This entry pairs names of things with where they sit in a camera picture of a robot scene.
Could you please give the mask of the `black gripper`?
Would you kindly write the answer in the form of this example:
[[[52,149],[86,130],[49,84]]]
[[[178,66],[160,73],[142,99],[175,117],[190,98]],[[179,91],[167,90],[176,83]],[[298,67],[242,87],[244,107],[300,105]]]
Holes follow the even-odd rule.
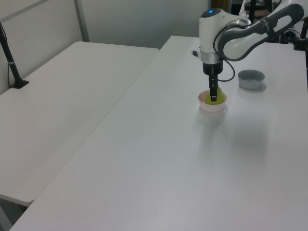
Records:
[[[223,70],[223,62],[216,64],[203,63],[203,73],[208,76],[210,97],[212,102],[217,101],[218,95],[218,75]]]

